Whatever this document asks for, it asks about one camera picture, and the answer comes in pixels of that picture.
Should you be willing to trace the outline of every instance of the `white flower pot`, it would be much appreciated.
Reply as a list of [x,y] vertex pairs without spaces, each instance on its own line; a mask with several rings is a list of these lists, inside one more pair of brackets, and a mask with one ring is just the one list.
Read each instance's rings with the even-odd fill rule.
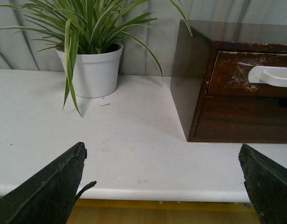
[[[79,97],[104,97],[116,90],[119,70],[120,49],[98,55],[77,55],[73,72],[73,86],[75,94]],[[58,57],[66,71],[65,53],[56,49]]]

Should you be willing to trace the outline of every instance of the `white drawer handle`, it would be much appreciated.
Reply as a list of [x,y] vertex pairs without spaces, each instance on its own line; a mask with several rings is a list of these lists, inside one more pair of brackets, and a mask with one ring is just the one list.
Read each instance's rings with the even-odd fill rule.
[[287,67],[255,66],[248,73],[248,81],[287,87]]

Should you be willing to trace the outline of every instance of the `scratched wood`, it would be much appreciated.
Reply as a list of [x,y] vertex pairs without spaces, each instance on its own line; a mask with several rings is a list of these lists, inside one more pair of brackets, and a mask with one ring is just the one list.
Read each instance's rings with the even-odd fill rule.
[[260,224],[253,212],[121,209],[75,206],[67,224]]
[[287,67],[287,54],[220,51],[207,95],[287,98],[287,88],[248,82],[255,65]]

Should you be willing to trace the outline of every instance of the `spider plant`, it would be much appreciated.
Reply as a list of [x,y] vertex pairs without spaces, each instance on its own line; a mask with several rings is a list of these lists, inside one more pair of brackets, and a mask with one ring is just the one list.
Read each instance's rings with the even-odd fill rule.
[[[107,52],[112,44],[128,37],[149,51],[162,74],[161,65],[152,51],[129,32],[134,27],[153,29],[148,22],[157,18],[150,17],[151,13],[146,12],[123,23],[119,21],[128,12],[148,1],[150,0],[134,0],[126,4],[125,0],[29,0],[29,3],[22,5],[4,4],[0,7],[10,7],[22,12],[25,20],[34,26],[10,26],[1,29],[36,31],[44,35],[36,40],[45,41],[49,45],[41,50],[51,48],[64,50],[67,72],[63,108],[70,93],[75,108],[81,115],[72,83],[77,54],[102,54]],[[174,0],[169,1],[181,14],[189,29],[182,9]]]

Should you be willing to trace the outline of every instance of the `wooden floor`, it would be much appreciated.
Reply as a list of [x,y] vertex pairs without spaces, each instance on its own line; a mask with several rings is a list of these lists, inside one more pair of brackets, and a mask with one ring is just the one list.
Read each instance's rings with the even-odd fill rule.
[[254,212],[75,206],[67,224],[260,224]]

